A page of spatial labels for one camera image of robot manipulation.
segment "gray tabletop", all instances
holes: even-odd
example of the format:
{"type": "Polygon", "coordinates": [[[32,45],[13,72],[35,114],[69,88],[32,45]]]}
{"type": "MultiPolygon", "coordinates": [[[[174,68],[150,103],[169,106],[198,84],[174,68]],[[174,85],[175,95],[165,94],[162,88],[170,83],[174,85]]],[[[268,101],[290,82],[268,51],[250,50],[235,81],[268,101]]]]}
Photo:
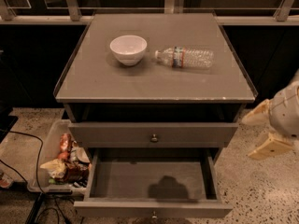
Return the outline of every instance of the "gray tabletop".
{"type": "Polygon", "coordinates": [[[254,90],[212,14],[95,15],[56,99],[63,103],[249,103],[254,90]],[[119,63],[109,48],[120,35],[148,41],[133,67],[119,63]],[[212,49],[209,71],[156,63],[154,52],[173,46],[212,49]]]}

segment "drawer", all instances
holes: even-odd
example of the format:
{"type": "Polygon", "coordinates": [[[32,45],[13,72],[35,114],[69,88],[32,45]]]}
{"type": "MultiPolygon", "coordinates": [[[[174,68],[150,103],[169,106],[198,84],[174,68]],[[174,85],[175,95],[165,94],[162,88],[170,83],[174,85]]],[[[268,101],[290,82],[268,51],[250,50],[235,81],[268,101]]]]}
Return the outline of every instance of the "drawer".
{"type": "Polygon", "coordinates": [[[98,148],[84,217],[225,217],[207,148],[98,148]]]}
{"type": "Polygon", "coordinates": [[[226,147],[236,123],[81,122],[69,130],[83,147],[226,147]]]}

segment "open drawer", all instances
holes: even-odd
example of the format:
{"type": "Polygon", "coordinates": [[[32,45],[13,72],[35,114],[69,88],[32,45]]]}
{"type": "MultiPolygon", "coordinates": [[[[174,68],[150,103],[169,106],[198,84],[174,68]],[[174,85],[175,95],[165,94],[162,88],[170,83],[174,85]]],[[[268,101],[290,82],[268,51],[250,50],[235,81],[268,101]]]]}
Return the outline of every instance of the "open drawer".
{"type": "Polygon", "coordinates": [[[69,130],[83,147],[227,147],[228,122],[81,122],[69,130]]]}
{"type": "Polygon", "coordinates": [[[225,217],[206,148],[98,148],[82,202],[85,217],[225,217]]]}

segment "cabinet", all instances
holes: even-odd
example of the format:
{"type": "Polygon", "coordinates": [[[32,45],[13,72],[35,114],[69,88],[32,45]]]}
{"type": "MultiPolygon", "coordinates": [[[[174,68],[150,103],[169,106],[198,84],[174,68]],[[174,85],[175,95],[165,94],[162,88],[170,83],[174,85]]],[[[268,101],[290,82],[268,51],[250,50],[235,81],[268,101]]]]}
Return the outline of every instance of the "cabinet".
{"type": "Polygon", "coordinates": [[[224,217],[214,163],[256,92],[212,14],[95,15],[57,84],[69,130],[91,153],[83,216],[224,217]],[[148,41],[133,67],[111,54],[119,35],[148,41]],[[213,49],[209,71],[157,64],[156,49],[213,49]]]}

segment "drawer front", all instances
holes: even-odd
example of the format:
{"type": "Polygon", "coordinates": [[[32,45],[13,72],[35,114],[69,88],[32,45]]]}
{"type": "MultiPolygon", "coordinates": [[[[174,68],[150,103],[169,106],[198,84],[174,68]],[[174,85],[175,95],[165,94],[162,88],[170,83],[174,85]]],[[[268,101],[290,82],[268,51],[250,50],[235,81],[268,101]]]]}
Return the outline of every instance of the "drawer front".
{"type": "Polygon", "coordinates": [[[80,215],[215,218],[232,210],[220,200],[207,148],[154,148],[146,157],[144,148],[112,149],[95,151],[84,200],[75,202],[80,215]]]}
{"type": "Polygon", "coordinates": [[[83,147],[226,147],[236,123],[72,123],[83,147]]]}

